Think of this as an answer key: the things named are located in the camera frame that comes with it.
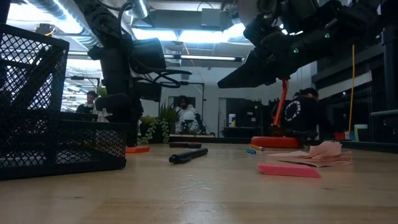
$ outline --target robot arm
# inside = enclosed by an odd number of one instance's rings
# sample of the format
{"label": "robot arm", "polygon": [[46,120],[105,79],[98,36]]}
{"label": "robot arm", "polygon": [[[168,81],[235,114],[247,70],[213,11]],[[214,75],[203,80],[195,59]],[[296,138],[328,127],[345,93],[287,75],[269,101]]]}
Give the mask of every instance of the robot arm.
{"label": "robot arm", "polygon": [[[255,46],[244,64],[222,79],[220,88],[271,85],[289,78],[298,68],[323,57],[357,49],[382,31],[377,14],[380,0],[359,0],[350,7],[330,0],[319,7],[314,0],[274,0],[271,12],[260,13],[246,26],[244,36]],[[274,24],[279,18],[288,33]]]}

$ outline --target pink sticky note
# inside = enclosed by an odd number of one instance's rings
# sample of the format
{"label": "pink sticky note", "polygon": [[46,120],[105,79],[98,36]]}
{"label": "pink sticky note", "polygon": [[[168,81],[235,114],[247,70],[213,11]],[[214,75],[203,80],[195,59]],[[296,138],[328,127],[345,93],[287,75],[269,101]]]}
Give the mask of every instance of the pink sticky note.
{"label": "pink sticky note", "polygon": [[309,166],[298,164],[259,164],[259,169],[267,175],[287,175],[294,177],[321,178],[321,175]]}

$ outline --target wooden table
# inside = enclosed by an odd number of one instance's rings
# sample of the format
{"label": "wooden table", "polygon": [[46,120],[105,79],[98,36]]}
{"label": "wooden table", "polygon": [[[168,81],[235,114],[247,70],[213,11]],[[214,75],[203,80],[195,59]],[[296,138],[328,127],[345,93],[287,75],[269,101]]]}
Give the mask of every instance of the wooden table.
{"label": "wooden table", "polygon": [[206,147],[183,165],[167,159],[184,149],[156,146],[124,170],[0,182],[0,223],[398,222],[398,155],[354,151],[355,165],[309,179],[260,174],[269,152]]}

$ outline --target wire mesh container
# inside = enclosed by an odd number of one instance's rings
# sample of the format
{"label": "wire mesh container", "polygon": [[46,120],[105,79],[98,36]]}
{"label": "wire mesh container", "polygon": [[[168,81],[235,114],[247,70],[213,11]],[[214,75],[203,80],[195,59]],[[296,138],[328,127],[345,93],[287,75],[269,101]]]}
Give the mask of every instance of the wire mesh container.
{"label": "wire mesh container", "polygon": [[69,43],[5,24],[0,37],[0,180],[124,167],[128,124],[61,120]]}

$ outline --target stack of pink papers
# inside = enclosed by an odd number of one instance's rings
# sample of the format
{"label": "stack of pink papers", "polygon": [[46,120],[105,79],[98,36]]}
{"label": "stack of pink papers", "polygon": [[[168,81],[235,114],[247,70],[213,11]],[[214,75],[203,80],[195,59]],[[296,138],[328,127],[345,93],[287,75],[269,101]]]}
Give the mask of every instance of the stack of pink papers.
{"label": "stack of pink papers", "polygon": [[341,153],[341,144],[339,142],[326,141],[319,146],[311,146],[310,153],[303,151],[278,153],[268,155],[268,159],[308,164],[316,167],[342,166],[353,163],[353,153]]}

